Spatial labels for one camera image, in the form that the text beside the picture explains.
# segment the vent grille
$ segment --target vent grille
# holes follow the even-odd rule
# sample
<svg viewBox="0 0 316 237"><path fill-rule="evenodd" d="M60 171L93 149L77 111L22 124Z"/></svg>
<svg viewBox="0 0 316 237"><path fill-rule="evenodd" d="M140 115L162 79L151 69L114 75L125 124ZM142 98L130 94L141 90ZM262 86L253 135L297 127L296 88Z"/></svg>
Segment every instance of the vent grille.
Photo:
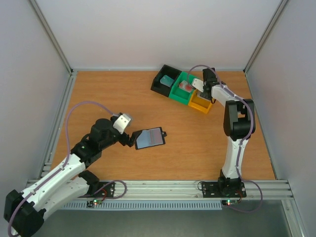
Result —
<svg viewBox="0 0 316 237"><path fill-rule="evenodd" d="M220 201L128 201L106 200L100 205L87 205L87 201L75 200L67 203L63 210L221 210Z"/></svg>

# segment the wooden table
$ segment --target wooden table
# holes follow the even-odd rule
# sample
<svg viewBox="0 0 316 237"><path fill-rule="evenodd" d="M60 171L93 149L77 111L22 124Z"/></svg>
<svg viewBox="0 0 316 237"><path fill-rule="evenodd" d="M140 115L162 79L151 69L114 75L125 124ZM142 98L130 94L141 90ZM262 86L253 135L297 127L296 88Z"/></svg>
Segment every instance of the wooden table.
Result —
<svg viewBox="0 0 316 237"><path fill-rule="evenodd" d="M68 110L81 101L96 101L114 113L128 113L134 121L127 133L161 126L166 144L135 150L117 143L102 152L88 169L101 180L216 180L227 148L223 131L224 108L215 103L205 115L150 90L157 72L78 72ZM194 75L202 77L200 72ZM243 72L218 72L229 88L250 98ZM110 115L95 105L82 105L69 120L71 148L90 132L99 118ZM270 158L256 119L242 164L245 179L274 179ZM66 155L64 128L52 167Z"/></svg>

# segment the black mounting plate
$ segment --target black mounting plate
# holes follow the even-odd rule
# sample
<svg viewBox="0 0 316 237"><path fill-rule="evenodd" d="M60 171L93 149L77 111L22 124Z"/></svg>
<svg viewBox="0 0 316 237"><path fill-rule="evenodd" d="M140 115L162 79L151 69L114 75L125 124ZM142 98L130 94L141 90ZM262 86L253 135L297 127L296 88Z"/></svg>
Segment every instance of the black mounting plate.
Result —
<svg viewBox="0 0 316 237"><path fill-rule="evenodd" d="M99 182L99 186L98 189L103 187L104 185L106 185L109 182ZM113 198L114 196L114 191L115 191L115 183L109 184L108 186L106 186L104 188L105 191L107 191L107 195L106 198ZM103 198L104 197L104 192L101 190L100 192L98 192L95 195L91 196L92 198Z"/></svg>
<svg viewBox="0 0 316 237"><path fill-rule="evenodd" d="M238 193L232 195L224 196L219 192L218 182L200 182L202 187L203 198L239 198ZM241 183L241 188L245 188L245 184ZM247 197L246 189L244 191L239 190L242 194L242 197Z"/></svg>

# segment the white panel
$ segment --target white panel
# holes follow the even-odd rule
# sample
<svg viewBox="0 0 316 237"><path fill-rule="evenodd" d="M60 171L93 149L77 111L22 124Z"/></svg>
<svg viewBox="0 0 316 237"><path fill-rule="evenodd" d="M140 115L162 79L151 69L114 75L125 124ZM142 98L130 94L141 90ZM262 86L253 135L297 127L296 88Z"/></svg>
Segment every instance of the white panel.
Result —
<svg viewBox="0 0 316 237"><path fill-rule="evenodd" d="M0 215L5 196L36 178L68 78L26 0L0 2ZM0 218L0 236L7 222Z"/></svg>
<svg viewBox="0 0 316 237"><path fill-rule="evenodd" d="M315 12L315 0L291 0L248 73L277 175L289 180L311 237L316 233Z"/></svg>
<svg viewBox="0 0 316 237"><path fill-rule="evenodd" d="M280 0L38 0L73 68L244 69Z"/></svg>

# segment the yellow bin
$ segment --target yellow bin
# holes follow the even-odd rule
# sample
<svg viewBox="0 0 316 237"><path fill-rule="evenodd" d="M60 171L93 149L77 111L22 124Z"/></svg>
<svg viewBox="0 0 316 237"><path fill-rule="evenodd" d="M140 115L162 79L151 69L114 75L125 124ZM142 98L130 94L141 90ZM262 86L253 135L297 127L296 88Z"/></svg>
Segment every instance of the yellow bin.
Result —
<svg viewBox="0 0 316 237"><path fill-rule="evenodd" d="M205 114L209 112L212 107L212 103L208 100L204 100L197 95L198 90L195 90L190 98L188 106L195 108Z"/></svg>

